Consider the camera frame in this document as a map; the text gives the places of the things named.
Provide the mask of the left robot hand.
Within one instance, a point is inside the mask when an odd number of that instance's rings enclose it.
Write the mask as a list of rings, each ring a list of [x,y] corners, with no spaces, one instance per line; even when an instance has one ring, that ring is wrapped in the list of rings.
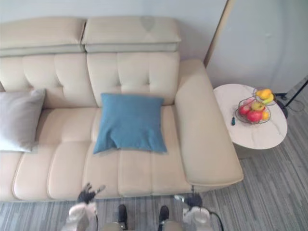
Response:
[[[95,196],[102,192],[105,188],[106,185],[101,185],[98,189],[92,191],[92,185],[87,183],[78,195],[77,203],[89,204]]]

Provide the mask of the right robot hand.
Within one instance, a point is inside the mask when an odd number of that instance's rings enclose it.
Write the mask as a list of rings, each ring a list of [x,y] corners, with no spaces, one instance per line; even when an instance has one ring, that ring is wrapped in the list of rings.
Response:
[[[174,195],[174,199],[185,203],[188,207],[202,207],[203,201],[198,193],[191,193],[187,196]]]

